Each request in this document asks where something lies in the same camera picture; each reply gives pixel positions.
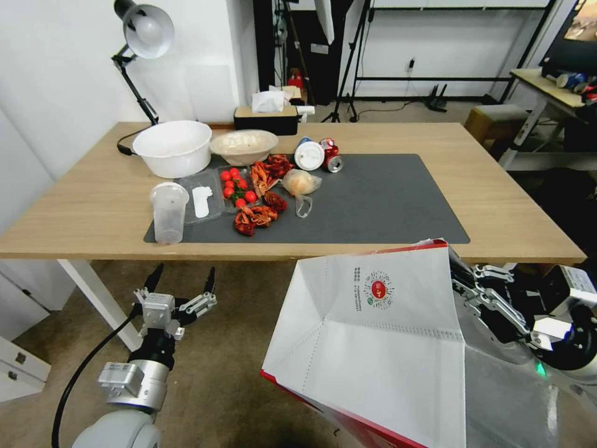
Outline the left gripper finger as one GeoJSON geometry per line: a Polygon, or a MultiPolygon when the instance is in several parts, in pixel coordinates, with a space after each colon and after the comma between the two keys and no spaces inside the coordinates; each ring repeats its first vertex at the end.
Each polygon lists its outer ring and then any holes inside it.
{"type": "Polygon", "coordinates": [[[195,322],[217,304],[215,295],[215,271],[216,269],[213,266],[208,273],[204,291],[201,294],[184,302],[178,307],[178,321],[180,323],[195,322]]]}
{"type": "Polygon", "coordinates": [[[164,270],[164,264],[160,263],[154,270],[151,272],[144,285],[140,289],[136,289],[134,291],[134,295],[137,299],[137,302],[143,304],[145,300],[149,297],[151,293],[153,293],[160,281],[161,275],[164,270]]]}

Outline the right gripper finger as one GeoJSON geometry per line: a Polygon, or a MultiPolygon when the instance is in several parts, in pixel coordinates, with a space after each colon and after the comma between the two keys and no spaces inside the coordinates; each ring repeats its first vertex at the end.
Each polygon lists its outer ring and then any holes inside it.
{"type": "Polygon", "coordinates": [[[469,287],[458,279],[452,279],[451,285],[462,297],[463,307],[476,318],[482,329],[489,332],[492,341],[507,344],[530,340],[531,330],[524,316],[494,289],[478,283],[469,287]]]}
{"type": "Polygon", "coordinates": [[[514,275],[511,271],[492,265],[473,265],[450,261],[450,272],[453,282],[473,289],[477,284],[485,285],[487,282],[498,282],[507,284],[514,282],[514,275]]]}

